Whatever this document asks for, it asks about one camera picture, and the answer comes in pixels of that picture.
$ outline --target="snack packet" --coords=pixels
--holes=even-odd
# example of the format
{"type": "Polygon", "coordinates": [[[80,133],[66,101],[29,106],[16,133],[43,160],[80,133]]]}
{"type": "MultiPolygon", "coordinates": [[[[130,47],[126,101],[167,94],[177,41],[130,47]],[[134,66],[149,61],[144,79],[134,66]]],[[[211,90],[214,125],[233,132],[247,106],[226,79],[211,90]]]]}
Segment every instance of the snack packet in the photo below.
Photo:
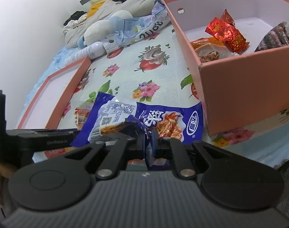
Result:
{"type": "Polygon", "coordinates": [[[226,46],[238,54],[246,50],[249,45],[249,42],[246,42],[239,30],[216,17],[209,23],[205,32],[220,41],[226,42],[226,46]]]}
{"type": "Polygon", "coordinates": [[[279,48],[289,45],[289,23],[281,22],[273,27],[259,43],[256,51],[279,48]]]}
{"type": "Polygon", "coordinates": [[[91,112],[93,107],[93,103],[85,103],[82,107],[78,107],[75,109],[75,124],[78,130],[81,130],[83,125],[85,124],[89,113],[91,112]]]}
{"type": "Polygon", "coordinates": [[[128,129],[134,117],[147,129],[157,128],[161,137],[179,139],[184,144],[200,140],[203,135],[201,103],[189,108],[148,105],[135,101],[120,102],[115,96],[99,92],[89,117],[71,146],[82,147],[105,134],[121,132],[137,135],[128,129]]]}
{"type": "Polygon", "coordinates": [[[206,63],[218,59],[237,55],[228,50],[228,48],[214,37],[200,38],[190,42],[201,63],[206,63]]]}
{"type": "Polygon", "coordinates": [[[235,27],[235,22],[234,22],[233,18],[231,17],[231,15],[229,15],[227,9],[225,9],[225,11],[222,13],[222,16],[220,19],[223,20],[224,22],[228,23],[229,25],[235,27]]]}

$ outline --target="white bottle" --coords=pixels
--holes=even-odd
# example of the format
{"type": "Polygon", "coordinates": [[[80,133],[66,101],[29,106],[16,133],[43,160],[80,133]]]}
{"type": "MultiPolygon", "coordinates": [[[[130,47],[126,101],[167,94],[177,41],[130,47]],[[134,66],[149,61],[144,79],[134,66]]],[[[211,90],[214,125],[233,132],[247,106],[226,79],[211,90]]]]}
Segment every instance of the white bottle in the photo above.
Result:
{"type": "Polygon", "coordinates": [[[95,42],[65,59],[65,65],[67,66],[68,64],[71,64],[86,56],[92,60],[104,55],[105,53],[106,51],[103,44],[101,42],[95,42]]]}

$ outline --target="brand logo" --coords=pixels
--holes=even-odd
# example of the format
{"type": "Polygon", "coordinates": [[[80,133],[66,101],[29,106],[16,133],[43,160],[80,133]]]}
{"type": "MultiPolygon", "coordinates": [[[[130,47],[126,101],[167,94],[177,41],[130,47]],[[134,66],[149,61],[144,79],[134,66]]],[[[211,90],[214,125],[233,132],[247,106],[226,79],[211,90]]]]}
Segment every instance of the brand logo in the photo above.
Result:
{"type": "Polygon", "coordinates": [[[161,112],[161,111],[151,111],[149,112],[148,115],[146,115],[147,111],[143,111],[142,114],[139,116],[139,119],[143,119],[143,123],[148,126],[148,127],[151,127],[151,126],[156,126],[157,125],[157,122],[161,122],[162,121],[162,117],[161,115],[164,113],[164,112],[161,112]]]}
{"type": "Polygon", "coordinates": [[[55,144],[63,144],[67,143],[67,140],[54,140],[54,141],[48,141],[47,145],[55,145],[55,144]]]}
{"type": "Polygon", "coordinates": [[[198,114],[197,111],[193,111],[187,125],[187,134],[188,135],[194,134],[195,131],[197,130],[197,126],[198,126],[198,114]]]}

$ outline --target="white wall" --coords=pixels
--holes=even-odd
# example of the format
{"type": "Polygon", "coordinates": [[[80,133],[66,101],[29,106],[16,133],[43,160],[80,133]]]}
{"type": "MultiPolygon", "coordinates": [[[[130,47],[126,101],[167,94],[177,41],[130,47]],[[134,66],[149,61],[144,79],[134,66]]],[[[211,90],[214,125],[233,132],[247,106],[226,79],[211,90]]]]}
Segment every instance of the white wall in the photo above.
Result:
{"type": "Polygon", "coordinates": [[[64,46],[63,23],[90,3],[80,0],[0,0],[0,89],[6,95],[7,129],[25,97],[64,46]]]}

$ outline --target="red candy wrapper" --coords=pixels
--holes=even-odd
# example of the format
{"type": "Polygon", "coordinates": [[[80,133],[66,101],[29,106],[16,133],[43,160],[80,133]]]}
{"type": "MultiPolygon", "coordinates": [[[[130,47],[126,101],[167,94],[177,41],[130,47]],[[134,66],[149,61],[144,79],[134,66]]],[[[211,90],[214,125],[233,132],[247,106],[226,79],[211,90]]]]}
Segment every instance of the red candy wrapper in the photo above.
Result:
{"type": "Polygon", "coordinates": [[[231,17],[231,15],[229,15],[227,9],[225,9],[225,11],[223,12],[221,18],[220,18],[222,21],[228,23],[229,25],[231,26],[234,26],[235,27],[235,22],[233,20],[233,18],[231,17]]]}
{"type": "Polygon", "coordinates": [[[249,45],[249,42],[246,42],[246,39],[239,30],[218,18],[214,18],[209,23],[205,32],[209,33],[216,39],[225,42],[227,47],[238,54],[247,49],[249,45]]]}

